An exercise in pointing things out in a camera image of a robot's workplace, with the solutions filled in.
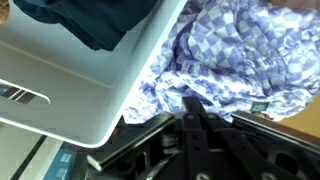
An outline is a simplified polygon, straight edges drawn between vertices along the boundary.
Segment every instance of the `blue and white checkered fabric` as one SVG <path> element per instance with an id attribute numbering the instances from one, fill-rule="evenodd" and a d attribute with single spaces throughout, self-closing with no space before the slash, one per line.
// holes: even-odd
<path id="1" fill-rule="evenodd" d="M 140 123 L 182 110 L 197 96 L 232 121 L 236 110 L 269 102 L 274 120 L 305 109 L 319 93 L 320 14 L 263 0 L 190 0 L 124 113 Z"/>

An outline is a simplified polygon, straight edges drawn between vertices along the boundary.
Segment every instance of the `wooden surface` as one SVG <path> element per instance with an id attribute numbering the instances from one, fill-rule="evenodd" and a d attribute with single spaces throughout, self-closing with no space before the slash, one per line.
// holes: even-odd
<path id="1" fill-rule="evenodd" d="M 280 124 L 320 138 L 320 96 L 298 115 L 280 121 Z"/>

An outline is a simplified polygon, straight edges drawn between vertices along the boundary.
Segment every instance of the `blue checkered cloth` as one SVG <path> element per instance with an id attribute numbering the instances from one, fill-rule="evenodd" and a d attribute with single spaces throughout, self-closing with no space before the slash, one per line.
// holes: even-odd
<path id="1" fill-rule="evenodd" d="M 319 93 L 320 14 L 263 0 L 190 0 L 162 53 L 124 112 L 141 123 L 182 111 L 197 96 L 228 121 L 253 102 L 269 102 L 274 120 L 305 109 Z"/>

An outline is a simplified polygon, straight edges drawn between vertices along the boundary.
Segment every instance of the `dark blue fabric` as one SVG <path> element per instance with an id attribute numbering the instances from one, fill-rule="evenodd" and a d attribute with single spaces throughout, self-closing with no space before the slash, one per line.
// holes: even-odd
<path id="1" fill-rule="evenodd" d="M 13 0 L 28 16 L 60 23 L 93 50 L 114 50 L 157 0 Z"/>

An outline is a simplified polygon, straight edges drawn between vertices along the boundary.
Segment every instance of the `white plastic surface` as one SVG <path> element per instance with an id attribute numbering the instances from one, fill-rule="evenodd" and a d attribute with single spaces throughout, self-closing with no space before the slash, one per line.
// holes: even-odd
<path id="1" fill-rule="evenodd" d="M 104 144 L 187 0 L 160 1 L 113 52 L 92 51 L 10 2 L 10 19 L 0 26 L 0 79 L 43 94 L 50 105 L 32 109 L 0 97 L 0 121 L 79 146 Z"/>

